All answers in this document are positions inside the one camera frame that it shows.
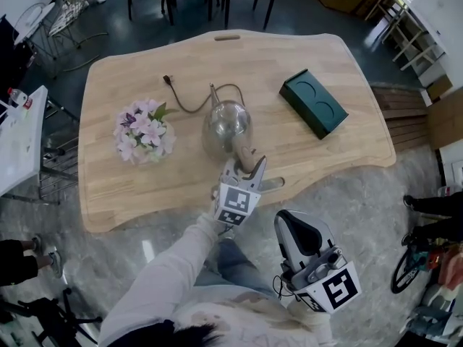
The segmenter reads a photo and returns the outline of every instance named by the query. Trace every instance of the dark green box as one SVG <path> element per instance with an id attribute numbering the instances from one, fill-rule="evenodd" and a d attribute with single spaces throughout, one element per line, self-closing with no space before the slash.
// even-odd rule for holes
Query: dark green box
<path id="1" fill-rule="evenodd" d="M 320 140 L 348 116 L 308 69 L 287 79 L 280 89 L 280 94 Z"/>

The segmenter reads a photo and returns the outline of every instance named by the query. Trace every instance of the gray floor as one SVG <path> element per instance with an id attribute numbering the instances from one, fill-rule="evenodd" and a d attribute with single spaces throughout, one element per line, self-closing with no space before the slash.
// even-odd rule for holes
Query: gray floor
<path id="1" fill-rule="evenodd" d="M 290 201 L 259 207 L 235 240 L 270 282 L 281 272 L 273 229 L 275 213 L 286 208 L 319 216 L 330 225 L 348 258 L 354 260 L 363 289 L 360 298 L 332 318 L 338 346 L 394 346 L 428 279 L 421 273 L 402 294 L 393 295 L 389 290 L 391 274 L 404 251 L 400 240 L 418 221 L 403 206 L 402 195 L 431 196 L 438 181 L 434 154 L 428 146 L 419 147 L 398 155 L 390 168 L 364 167 L 337 173 Z M 104 316 L 151 258 L 149 249 L 156 256 L 168 248 L 200 214 L 200 209 L 154 213 L 125 229 L 93 235 L 82 227 L 77 189 L 65 191 L 61 200 L 59 207 L 0 202 L 2 239 L 28 239 L 41 233 L 65 258 L 61 280 L 43 271 L 18 286 L 4 287 L 8 300 L 58 296 L 68 283 L 82 297 L 75 302 L 77 311 Z"/>
<path id="2" fill-rule="evenodd" d="M 204 0 L 177 1 L 173 27 L 169 25 L 166 14 L 161 13 L 161 0 L 133 0 L 133 21 L 128 18 L 127 0 L 107 0 L 103 5 L 87 9 L 75 24 L 74 34 L 83 38 L 106 31 L 109 36 L 84 43 L 67 67 L 83 63 L 97 53 L 101 58 L 133 53 L 208 31 L 223 30 L 224 13 L 220 7 L 213 5 L 213 19 L 208 22 Z M 253 0 L 231 0 L 229 28 L 262 31 L 268 2 L 259 0 L 253 12 Z M 275 0 L 266 32 L 338 35 L 353 53 L 369 82 L 419 87 L 420 83 L 412 69 L 401 72 L 399 65 L 391 60 L 396 51 L 375 39 L 383 27 L 383 22 L 375 27 L 371 22 L 327 9 L 318 0 Z M 88 69 L 89 66 L 86 66 L 77 71 L 61 73 L 57 80 L 50 80 L 40 67 L 34 66 L 22 83 L 22 89 L 32 92 L 38 86 L 46 85 L 55 99 L 78 115 Z"/>
<path id="3" fill-rule="evenodd" d="M 90 57 L 141 51 L 207 32 L 221 30 L 223 15 L 214 8 L 207 21 L 203 0 L 178 0 L 176 25 L 170 27 L 160 12 L 160 0 L 134 0 L 134 20 L 127 17 L 127 0 L 108 0 L 91 7 L 79 21 L 82 34 L 107 30 L 110 36 L 85 44 L 80 55 Z M 252 0 L 231 0 L 230 28 L 261 30 L 268 0 L 261 0 L 252 12 Z M 391 61 L 394 50 L 378 44 L 374 37 L 381 25 L 373 27 L 347 14 L 325 9 L 318 0 L 276 0 L 270 33 L 341 36 L 371 82 L 419 86 L 411 71 L 400 72 Z M 33 90 L 46 84 L 52 95 L 78 114 L 88 67 L 48 79 L 41 68 L 28 73 L 23 88 Z M 339 346 L 393 346 L 409 311 L 417 304 L 426 275 L 402 294 L 389 291 L 391 274 L 402 255 L 400 239 L 417 218 L 402 204 L 406 192 L 431 196 L 438 187 L 436 159 L 428 146 L 402 153 L 387 169 L 356 168 L 319 181 L 293 200 L 258 208 L 251 221 L 237 232 L 237 243 L 270 282 L 280 273 L 279 252 L 273 229 L 275 213 L 284 208 L 304 210 L 324 219 L 347 256 L 355 261 L 363 295 L 332 319 Z M 22 191 L 32 191 L 27 184 Z M 54 297 L 65 284 L 77 291 L 74 302 L 82 315 L 104 316 L 129 288 L 135 276 L 153 255 L 168 248 L 195 222 L 196 210 L 175 210 L 147 215 L 107 234 L 84 231 L 80 218 L 77 188 L 60 194 L 61 205 L 40 206 L 0 200 L 0 238 L 28 239 L 41 233 L 49 246 L 59 248 L 65 259 L 64 277 L 54 279 L 43 271 L 36 279 L 14 287 L 4 287 L 8 300 L 30 301 Z M 27 340 L 33 319 L 20 318 L 23 330 L 11 327 Z M 8 334 L 3 327 L 0 333 Z"/>

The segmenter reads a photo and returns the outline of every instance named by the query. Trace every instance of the wooden pallet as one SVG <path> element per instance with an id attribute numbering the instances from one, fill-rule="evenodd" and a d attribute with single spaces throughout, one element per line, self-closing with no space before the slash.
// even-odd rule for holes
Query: wooden pallet
<path id="1" fill-rule="evenodd" d="M 427 107 L 419 91 L 372 87 L 396 153 L 429 143 Z"/>

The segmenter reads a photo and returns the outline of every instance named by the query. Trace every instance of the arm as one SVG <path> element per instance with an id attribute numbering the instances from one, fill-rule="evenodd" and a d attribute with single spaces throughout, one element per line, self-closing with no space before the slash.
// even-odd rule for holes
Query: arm
<path id="1" fill-rule="evenodd" d="M 100 346 L 128 332 L 168 319 L 195 285 L 224 226 L 203 213 L 169 249 L 145 266 L 101 326 Z"/>
<path id="2" fill-rule="evenodd" d="M 336 344 L 331 332 L 329 314 L 314 312 L 304 302 L 298 302 L 295 299 L 291 301 L 287 309 L 292 316 L 315 334 L 320 347 L 331 347 Z"/>

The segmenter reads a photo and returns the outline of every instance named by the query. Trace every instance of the bicycle wheel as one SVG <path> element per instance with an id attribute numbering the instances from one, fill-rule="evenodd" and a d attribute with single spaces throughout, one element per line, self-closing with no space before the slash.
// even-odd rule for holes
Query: bicycle wheel
<path id="1" fill-rule="evenodd" d="M 408 248 L 397 264 L 394 274 L 392 275 L 391 291 L 394 294 L 399 294 L 402 292 L 407 286 L 411 284 L 411 282 L 417 277 L 419 273 L 419 262 L 416 262 L 415 264 L 412 264 L 412 266 L 407 267 L 407 259 L 411 255 L 412 250 Z"/>

